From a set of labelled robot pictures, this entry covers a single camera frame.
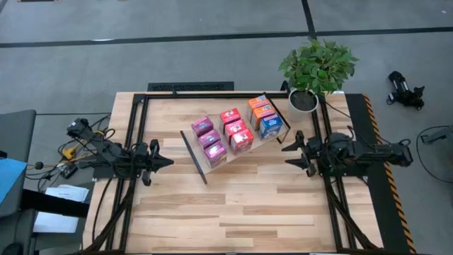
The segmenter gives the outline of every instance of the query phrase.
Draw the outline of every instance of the red box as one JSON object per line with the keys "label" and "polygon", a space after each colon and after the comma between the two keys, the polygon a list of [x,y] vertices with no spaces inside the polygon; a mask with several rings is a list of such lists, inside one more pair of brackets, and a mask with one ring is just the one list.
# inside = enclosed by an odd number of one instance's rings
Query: red box
{"label": "red box", "polygon": [[231,110],[224,111],[220,113],[220,126],[219,130],[222,134],[225,134],[225,125],[229,123],[233,123],[237,120],[241,119],[241,114],[239,113],[237,108],[233,108]]}
{"label": "red box", "polygon": [[237,154],[239,152],[248,151],[252,148],[253,143],[253,134],[250,132],[249,129],[242,130],[241,132],[237,132],[231,137],[231,149],[233,150],[233,154]]}
{"label": "red box", "polygon": [[225,137],[228,138],[228,144],[231,142],[231,136],[242,130],[246,130],[247,126],[243,120],[237,120],[233,123],[225,125]]}

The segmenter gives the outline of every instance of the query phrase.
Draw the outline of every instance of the wood grain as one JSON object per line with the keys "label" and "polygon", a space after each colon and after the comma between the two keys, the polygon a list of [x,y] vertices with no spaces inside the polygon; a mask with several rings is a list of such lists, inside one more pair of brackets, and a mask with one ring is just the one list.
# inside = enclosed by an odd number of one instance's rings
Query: wood grain
{"label": "wood grain", "polygon": [[[117,93],[110,128],[113,140],[124,143],[133,93]],[[274,99],[283,116],[287,100]],[[348,113],[345,96],[327,97],[334,107]],[[152,174],[146,187],[137,182],[127,241],[127,253],[208,252],[309,252],[335,251],[323,181],[309,178],[301,169],[285,164],[299,152],[281,152],[294,142],[297,130],[313,137],[311,115],[292,129],[284,144],[270,141],[206,175],[205,185],[184,145],[179,130],[204,115],[214,116],[245,99],[152,99],[147,112],[144,141],[156,138],[161,153],[175,160],[173,166]],[[321,133],[324,136],[322,114]],[[350,119],[328,109],[334,132],[349,135]],[[135,120],[133,139],[139,118]],[[369,239],[382,246],[368,187],[357,178],[344,178],[350,213]],[[113,180],[100,209],[96,234],[110,218],[116,188]],[[91,243],[93,219],[106,181],[95,184],[84,231],[84,246]],[[340,220],[343,245],[345,227]],[[118,247],[122,220],[117,224],[114,247]]]}

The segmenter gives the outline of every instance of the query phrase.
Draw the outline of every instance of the wooden tabletop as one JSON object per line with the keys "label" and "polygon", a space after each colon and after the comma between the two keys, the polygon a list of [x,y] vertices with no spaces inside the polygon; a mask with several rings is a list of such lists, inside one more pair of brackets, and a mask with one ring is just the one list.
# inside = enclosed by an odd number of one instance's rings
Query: wooden tabletop
{"label": "wooden tabletop", "polygon": [[[116,129],[114,142],[124,143],[134,93],[117,93],[109,128]],[[326,98],[348,113],[344,94]],[[284,163],[300,152],[281,152],[294,142],[297,130],[313,137],[311,115],[299,123],[289,122],[285,142],[273,140],[206,175],[205,185],[189,155],[180,130],[202,116],[214,116],[245,99],[152,99],[149,102],[144,141],[158,139],[161,154],[175,164],[151,176],[152,185],[137,182],[127,240],[127,253],[207,252],[308,252],[335,251],[323,180]],[[287,99],[273,99],[288,120]],[[328,109],[333,132],[350,134],[350,119]],[[323,131],[322,114],[319,110]],[[137,137],[136,119],[133,140]],[[382,241],[368,187],[358,178],[343,178],[350,214],[377,246]],[[106,180],[95,184],[84,231],[84,246],[91,243],[93,219]],[[96,236],[110,218],[116,180],[110,184],[100,209]],[[343,246],[348,242],[339,216]],[[118,247],[122,219],[117,224]]]}

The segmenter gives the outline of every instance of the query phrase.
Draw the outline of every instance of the snack box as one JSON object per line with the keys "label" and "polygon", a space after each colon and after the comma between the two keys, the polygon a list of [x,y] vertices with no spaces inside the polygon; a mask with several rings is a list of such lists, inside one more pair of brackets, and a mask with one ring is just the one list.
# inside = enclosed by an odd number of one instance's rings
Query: snack box
{"label": "snack box", "polygon": [[216,130],[211,130],[198,138],[198,143],[203,149],[208,148],[218,141],[220,141],[220,135]]}
{"label": "snack box", "polygon": [[265,106],[265,105],[268,105],[268,104],[270,104],[269,100],[264,95],[259,96],[257,98],[250,99],[248,101],[248,105],[247,105],[247,112],[246,112],[247,120],[248,121],[251,120],[253,109],[261,107],[261,106]]}
{"label": "snack box", "polygon": [[225,137],[228,139],[228,144],[231,143],[231,136],[239,131],[246,130],[247,126],[243,120],[237,120],[225,126]]}
{"label": "snack box", "polygon": [[270,105],[253,109],[252,119],[250,121],[253,130],[258,131],[260,129],[261,119],[272,114],[275,114],[275,111]]}
{"label": "snack box", "polygon": [[192,130],[197,137],[206,134],[211,131],[212,128],[214,128],[214,124],[212,124],[212,121],[207,116],[195,121],[192,124]]}
{"label": "snack box", "polygon": [[278,114],[264,117],[261,119],[258,134],[262,140],[276,137],[280,131],[280,128],[282,128],[282,125],[282,119]]}
{"label": "snack box", "polygon": [[212,168],[227,160],[227,149],[218,141],[205,149],[207,164]]}
{"label": "snack box", "polygon": [[231,110],[224,111],[220,113],[220,126],[219,130],[222,134],[225,134],[225,125],[229,123],[233,123],[237,120],[241,119],[241,114],[239,113],[237,108],[233,108]]}
{"label": "snack box", "polygon": [[233,154],[248,151],[252,147],[253,134],[249,129],[237,132],[231,137],[231,149]]}

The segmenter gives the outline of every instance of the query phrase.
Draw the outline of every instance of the white paper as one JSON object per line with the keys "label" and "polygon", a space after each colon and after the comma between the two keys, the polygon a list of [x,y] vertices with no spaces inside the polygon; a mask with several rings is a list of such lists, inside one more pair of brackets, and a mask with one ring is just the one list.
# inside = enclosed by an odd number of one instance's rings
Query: white paper
{"label": "white paper", "polygon": [[[45,193],[49,196],[84,202],[89,190],[70,185],[60,185],[58,188],[47,188]],[[48,212],[39,212],[36,217],[34,232],[46,233],[75,233],[77,217],[63,216]]]}

